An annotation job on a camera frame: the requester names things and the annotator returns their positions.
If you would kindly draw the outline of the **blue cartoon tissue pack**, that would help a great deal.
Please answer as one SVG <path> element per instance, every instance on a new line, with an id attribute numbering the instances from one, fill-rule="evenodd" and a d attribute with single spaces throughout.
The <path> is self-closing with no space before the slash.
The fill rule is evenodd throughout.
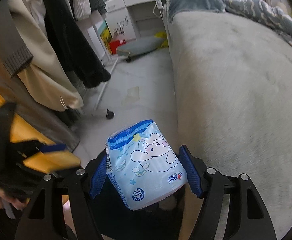
<path id="1" fill-rule="evenodd" d="M 153 120 L 143 120 L 106 140 L 106 174 L 130 210 L 174 194 L 187 172 Z"/>

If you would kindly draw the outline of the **brown hanging coat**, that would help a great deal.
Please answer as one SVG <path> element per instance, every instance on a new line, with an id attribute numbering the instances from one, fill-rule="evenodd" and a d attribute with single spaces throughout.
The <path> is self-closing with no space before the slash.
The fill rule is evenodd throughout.
<path id="1" fill-rule="evenodd" d="M 78 146 L 80 139 L 47 107 L 37 103 L 27 91 L 19 77 L 10 77 L 0 61 L 0 96 L 17 103 L 16 113 L 41 134 L 57 143 L 67 145 L 70 152 Z"/>

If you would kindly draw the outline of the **grey plush bed cover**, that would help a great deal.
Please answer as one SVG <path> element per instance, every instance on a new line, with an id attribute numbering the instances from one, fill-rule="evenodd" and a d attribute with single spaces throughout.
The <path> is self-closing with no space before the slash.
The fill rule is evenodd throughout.
<path id="1" fill-rule="evenodd" d="M 282 239 L 292 227 L 292 47 L 230 13 L 179 12 L 166 30 L 179 142 L 222 174 L 248 174 Z"/>

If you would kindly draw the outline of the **beige hanging coat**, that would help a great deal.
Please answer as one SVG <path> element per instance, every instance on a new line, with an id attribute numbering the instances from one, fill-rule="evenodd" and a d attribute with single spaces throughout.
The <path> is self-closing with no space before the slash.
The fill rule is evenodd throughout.
<path id="1" fill-rule="evenodd" d="M 64 72 L 55 51 L 22 0 L 7 0 L 15 27 L 32 53 L 18 74 L 32 98 L 52 110 L 80 109 L 84 103 Z"/>

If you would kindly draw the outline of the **black hanging coat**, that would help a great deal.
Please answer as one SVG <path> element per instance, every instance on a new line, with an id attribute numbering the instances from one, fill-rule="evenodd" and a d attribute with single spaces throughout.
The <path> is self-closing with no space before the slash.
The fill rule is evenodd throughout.
<path id="1" fill-rule="evenodd" d="M 74 72 L 87 88 L 107 82 L 111 74 L 75 23 L 65 0 L 43 0 L 48 40 L 63 70 Z"/>

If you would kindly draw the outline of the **grey knit sweater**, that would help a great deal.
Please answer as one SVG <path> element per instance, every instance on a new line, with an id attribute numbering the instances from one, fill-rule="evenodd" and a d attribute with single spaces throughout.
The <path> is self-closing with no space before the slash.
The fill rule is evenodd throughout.
<path id="1" fill-rule="evenodd" d="M 19 35 L 9 11 L 7 0 L 0 2 L 0 61 L 14 77 L 27 68 L 33 55 Z"/>

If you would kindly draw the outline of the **red box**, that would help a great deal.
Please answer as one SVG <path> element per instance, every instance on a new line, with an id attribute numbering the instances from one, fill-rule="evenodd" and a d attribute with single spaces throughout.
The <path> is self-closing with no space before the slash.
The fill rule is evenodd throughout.
<path id="1" fill-rule="evenodd" d="M 109 49 L 112 55 L 117 54 L 117 48 L 126 44 L 126 40 L 111 40 L 109 42 Z"/>

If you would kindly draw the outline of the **white clothes rack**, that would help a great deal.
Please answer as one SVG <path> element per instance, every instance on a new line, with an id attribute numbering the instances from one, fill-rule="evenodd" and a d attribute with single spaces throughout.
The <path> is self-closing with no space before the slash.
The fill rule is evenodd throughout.
<path id="1" fill-rule="evenodd" d="M 106 48 L 106 45 L 102 40 L 102 37 L 98 33 L 98 28 L 102 27 L 104 23 L 105 17 L 102 16 L 98 10 L 95 10 L 87 19 L 78 21 L 77 25 L 81 32 L 83 33 L 83 35 L 85 36 L 88 43 L 90 44 L 91 48 L 95 52 L 99 62 L 105 68 L 109 67 L 110 69 L 108 70 L 108 72 L 110 74 L 113 74 L 115 68 L 117 67 L 118 59 L 111 56 L 109 50 Z M 115 113 L 113 111 L 109 109 L 102 111 L 99 109 L 99 105 L 106 92 L 107 85 L 108 82 L 106 81 L 96 88 L 98 92 L 98 97 L 93 107 L 92 115 L 97 116 L 105 114 L 106 119 L 111 120 L 115 117 Z"/>

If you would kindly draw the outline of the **yellow bag on floor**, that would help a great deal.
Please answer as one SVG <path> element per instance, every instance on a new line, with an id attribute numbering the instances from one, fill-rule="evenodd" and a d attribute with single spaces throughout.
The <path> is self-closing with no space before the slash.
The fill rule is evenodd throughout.
<path id="1" fill-rule="evenodd" d="M 162 39 L 162 43 L 157 47 L 158 49 L 168 48 L 167 33 L 165 31 L 157 32 L 155 37 Z"/>

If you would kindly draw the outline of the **blue patterned blanket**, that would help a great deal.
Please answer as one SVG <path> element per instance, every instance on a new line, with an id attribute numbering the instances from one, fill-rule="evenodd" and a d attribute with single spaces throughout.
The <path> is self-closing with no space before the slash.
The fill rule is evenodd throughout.
<path id="1" fill-rule="evenodd" d="M 264 0 L 221 0 L 225 11 L 245 17 L 277 32 L 292 47 L 292 18 Z"/>

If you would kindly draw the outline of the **white desk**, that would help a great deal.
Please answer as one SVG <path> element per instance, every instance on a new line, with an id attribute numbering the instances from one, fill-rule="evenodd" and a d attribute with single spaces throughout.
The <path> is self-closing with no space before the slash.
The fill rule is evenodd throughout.
<path id="1" fill-rule="evenodd" d="M 163 6 L 167 0 L 161 0 Z M 114 40 L 133 41 L 164 31 L 153 14 L 155 0 L 106 0 L 106 24 Z"/>

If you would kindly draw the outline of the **grey-blue pillow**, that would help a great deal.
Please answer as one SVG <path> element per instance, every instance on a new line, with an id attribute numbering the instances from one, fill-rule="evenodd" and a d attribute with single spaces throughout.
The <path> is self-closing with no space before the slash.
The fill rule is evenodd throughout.
<path id="1" fill-rule="evenodd" d="M 169 0 L 168 20 L 171 22 L 176 14 L 187 11 L 226 12 L 222 0 Z"/>

